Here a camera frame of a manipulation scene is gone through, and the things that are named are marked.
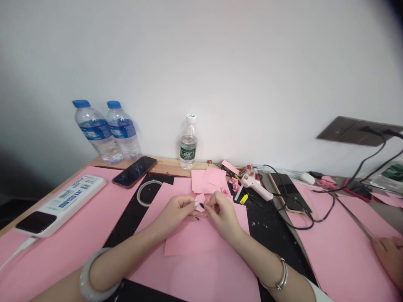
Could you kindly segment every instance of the paper rose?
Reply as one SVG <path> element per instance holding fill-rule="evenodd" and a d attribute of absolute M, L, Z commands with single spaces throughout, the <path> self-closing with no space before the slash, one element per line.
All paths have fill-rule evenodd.
<path fill-rule="evenodd" d="M 230 184 L 232 185 L 237 185 L 238 184 L 238 180 L 235 177 L 231 177 L 230 179 Z"/>
<path fill-rule="evenodd" d="M 233 190 L 235 193 L 238 193 L 238 191 L 239 191 L 240 188 L 241 188 L 241 186 L 238 185 L 238 184 L 232 185 L 232 190 Z"/>
<path fill-rule="evenodd" d="M 221 188 L 221 193 L 225 196 L 231 196 L 231 193 L 227 188 Z"/>

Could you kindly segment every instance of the woman's right hand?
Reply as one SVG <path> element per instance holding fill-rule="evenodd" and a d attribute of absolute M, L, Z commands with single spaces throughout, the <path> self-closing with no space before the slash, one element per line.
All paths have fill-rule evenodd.
<path fill-rule="evenodd" d="M 217 231 L 230 244 L 245 234 L 236 217 L 234 205 L 221 192 L 215 191 L 204 205 Z"/>

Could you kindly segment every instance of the wall socket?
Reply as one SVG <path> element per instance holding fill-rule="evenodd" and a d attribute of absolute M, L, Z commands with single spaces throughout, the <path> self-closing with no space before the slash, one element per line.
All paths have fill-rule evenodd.
<path fill-rule="evenodd" d="M 383 143 L 383 140 L 379 136 L 361 131 L 365 126 L 371 127 L 380 133 L 383 133 L 383 131 L 388 129 L 399 133 L 403 131 L 403 126 L 381 124 L 339 116 L 325 130 L 323 130 L 317 138 L 327 141 L 353 143 L 364 146 L 380 146 Z M 391 135 L 385 135 L 386 140 L 392 137 L 393 136 Z"/>

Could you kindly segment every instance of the black cutting mat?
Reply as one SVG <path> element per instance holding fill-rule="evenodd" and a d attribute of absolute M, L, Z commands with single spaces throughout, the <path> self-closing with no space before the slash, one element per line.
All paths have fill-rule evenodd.
<path fill-rule="evenodd" d="M 142 184 L 150 180 L 158 180 L 173 185 L 173 179 L 174 176 L 171 175 L 148 173 Z M 228 186 L 231 190 L 231 194 L 235 196 L 236 193 L 232 191 L 232 185 L 228 184 Z M 158 184 L 148 185 L 141 193 L 141 200 L 146 203 L 152 202 L 159 189 L 160 185 Z M 243 189 L 237 203 L 239 203 L 239 200 L 241 200 L 245 193 L 245 189 Z M 139 226 L 147 208 L 138 203 L 136 195 L 137 191 L 130 200 L 104 247 L 114 247 L 118 245 L 132 236 Z M 283 223 L 279 213 L 265 211 L 249 200 L 245 202 L 245 206 L 248 213 L 251 236 L 272 252 L 283 257 L 297 272 L 307 277 L 314 284 L 317 284 L 299 245 L 295 242 L 294 236 L 291 234 L 290 230 Z M 259 290 L 262 301 L 274 301 L 269 292 L 263 288 L 260 283 Z M 115 302 L 116 298 L 118 302 L 182 301 L 127 279 L 123 279 L 121 287 L 107 301 Z"/>

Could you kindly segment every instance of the wooden table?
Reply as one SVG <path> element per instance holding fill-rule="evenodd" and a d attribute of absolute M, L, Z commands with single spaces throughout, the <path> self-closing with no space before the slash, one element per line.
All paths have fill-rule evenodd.
<path fill-rule="evenodd" d="M 191 170 L 182 169 L 182 167 L 179 165 L 179 159 L 167 159 L 164 157 L 155 157 L 155 156 L 151 156 L 151 157 L 158 160 L 158 163 L 154 166 L 153 169 L 150 170 L 151 172 L 161 173 L 161 174 L 170 174 L 170 175 L 176 175 L 176 176 L 188 176 L 188 177 L 191 176 Z M 57 188 L 52 190 L 44 198 L 39 200 L 36 204 L 34 204 L 32 207 L 30 207 L 28 210 L 26 210 L 24 213 L 22 213 L 16 219 L 14 219 L 11 223 L 9 223 L 7 226 L 5 226 L 2 230 L 0 230 L 0 237 L 3 236 L 5 233 L 7 233 L 10 229 L 15 227 L 17 223 L 19 223 L 21 220 L 23 220 L 25 217 L 27 217 L 29 214 L 31 214 L 34 210 L 36 210 L 42 204 L 44 204 L 51 196 L 53 196 L 57 191 L 59 191 L 64 185 L 66 185 L 69 181 L 71 181 L 73 178 L 75 178 L 78 174 L 80 174 L 81 171 L 83 171 L 85 168 L 95 167 L 95 166 L 105 166 L 105 167 L 126 169 L 132 163 L 133 163 L 133 161 L 125 160 L 120 163 L 112 165 L 112 164 L 108 164 L 107 162 L 103 161 L 100 156 L 93 159 L 85 167 L 83 167 L 82 169 L 77 171 L 74 175 L 72 175 L 71 177 L 66 179 L 66 181 L 64 181 L 59 186 L 57 186 Z M 195 162 L 193 169 L 205 170 L 207 167 L 218 168 L 216 165 L 213 165 L 213 164 Z"/>

